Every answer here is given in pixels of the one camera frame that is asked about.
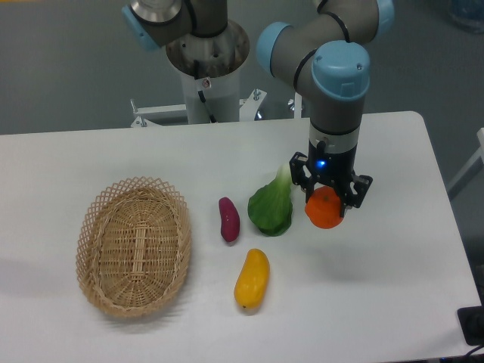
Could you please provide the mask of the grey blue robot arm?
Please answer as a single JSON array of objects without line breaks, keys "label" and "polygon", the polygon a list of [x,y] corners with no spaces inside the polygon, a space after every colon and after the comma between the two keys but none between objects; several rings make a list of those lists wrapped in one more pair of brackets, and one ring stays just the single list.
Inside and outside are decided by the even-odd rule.
[{"label": "grey blue robot arm", "polygon": [[316,185],[334,189],[340,212],[361,206],[372,179],[354,160],[370,58],[365,44],[391,26],[391,1],[319,1],[318,16],[296,28],[268,25],[251,45],[228,18],[225,1],[131,1],[123,16],[147,50],[164,48],[179,72],[190,123],[240,119],[238,73],[250,52],[272,77],[311,106],[309,149],[290,161],[292,181],[311,197]]}]

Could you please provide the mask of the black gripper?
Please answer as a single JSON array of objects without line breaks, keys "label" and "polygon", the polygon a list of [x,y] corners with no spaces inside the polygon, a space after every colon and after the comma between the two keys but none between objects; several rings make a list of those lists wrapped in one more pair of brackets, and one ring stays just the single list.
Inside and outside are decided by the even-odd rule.
[{"label": "black gripper", "polygon": [[310,123],[309,155],[296,152],[289,162],[292,183],[300,186],[307,203],[315,185],[321,184],[338,188],[340,217],[361,206],[373,178],[354,173],[357,144],[358,128],[336,135]]}]

